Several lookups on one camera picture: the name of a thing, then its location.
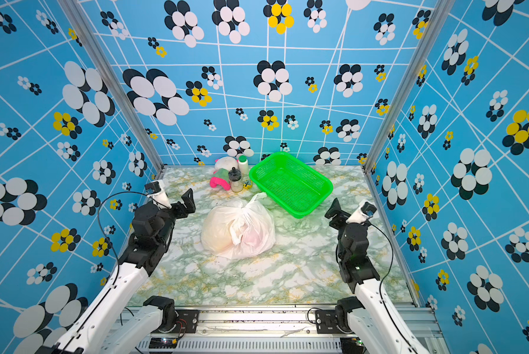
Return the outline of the green plastic basket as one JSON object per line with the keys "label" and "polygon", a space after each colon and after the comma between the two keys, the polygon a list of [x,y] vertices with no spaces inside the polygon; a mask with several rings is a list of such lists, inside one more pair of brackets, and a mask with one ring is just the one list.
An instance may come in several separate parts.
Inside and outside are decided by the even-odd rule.
{"label": "green plastic basket", "polygon": [[253,166],[250,180],[294,218],[310,215],[331,195],[332,182],[282,151]]}

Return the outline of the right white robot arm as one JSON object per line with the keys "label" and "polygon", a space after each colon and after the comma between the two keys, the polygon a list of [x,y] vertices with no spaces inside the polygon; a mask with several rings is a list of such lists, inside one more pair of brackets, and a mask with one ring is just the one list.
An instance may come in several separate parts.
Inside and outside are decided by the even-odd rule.
{"label": "right white robot arm", "polygon": [[363,200],[352,213],[334,199],[325,213],[329,226],[338,231],[335,260],[352,296],[335,306],[339,329],[355,335],[368,353],[427,353],[415,337],[383,286],[368,256],[370,219],[377,208]]}

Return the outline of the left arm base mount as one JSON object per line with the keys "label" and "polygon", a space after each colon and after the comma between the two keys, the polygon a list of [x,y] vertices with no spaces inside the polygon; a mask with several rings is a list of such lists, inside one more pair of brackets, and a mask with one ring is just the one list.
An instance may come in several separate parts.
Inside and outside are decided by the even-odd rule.
{"label": "left arm base mount", "polygon": [[171,327],[163,330],[155,330],[153,334],[192,334],[197,332],[200,322],[200,311],[192,309],[177,309],[175,311],[175,322]]}

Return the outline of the white translucent plastic bag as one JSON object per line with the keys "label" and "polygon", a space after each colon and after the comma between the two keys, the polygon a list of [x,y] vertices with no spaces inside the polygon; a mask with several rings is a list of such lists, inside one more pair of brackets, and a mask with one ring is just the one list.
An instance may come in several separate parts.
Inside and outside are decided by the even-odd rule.
{"label": "white translucent plastic bag", "polygon": [[265,193],[251,200],[233,199],[214,207],[205,217],[201,242],[214,256],[229,260],[252,258],[271,249],[276,243],[273,216],[261,200]]}

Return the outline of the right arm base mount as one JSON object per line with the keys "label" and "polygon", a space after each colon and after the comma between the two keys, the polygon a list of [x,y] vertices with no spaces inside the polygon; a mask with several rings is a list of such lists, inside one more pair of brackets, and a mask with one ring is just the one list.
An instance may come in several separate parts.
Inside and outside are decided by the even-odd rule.
{"label": "right arm base mount", "polygon": [[317,334],[347,334],[338,324],[335,310],[314,310]]}

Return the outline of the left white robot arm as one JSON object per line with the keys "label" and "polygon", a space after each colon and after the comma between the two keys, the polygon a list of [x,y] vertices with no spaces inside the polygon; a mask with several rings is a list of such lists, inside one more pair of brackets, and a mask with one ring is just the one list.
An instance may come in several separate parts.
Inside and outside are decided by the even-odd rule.
{"label": "left white robot arm", "polygon": [[40,346],[38,353],[129,353],[153,332],[185,332],[174,300],[164,296],[151,296],[131,320],[111,330],[168,252],[177,220],[196,211],[191,189],[171,203],[159,181],[145,187],[148,202],[134,212],[133,231],[106,287],[67,333],[52,345]]}

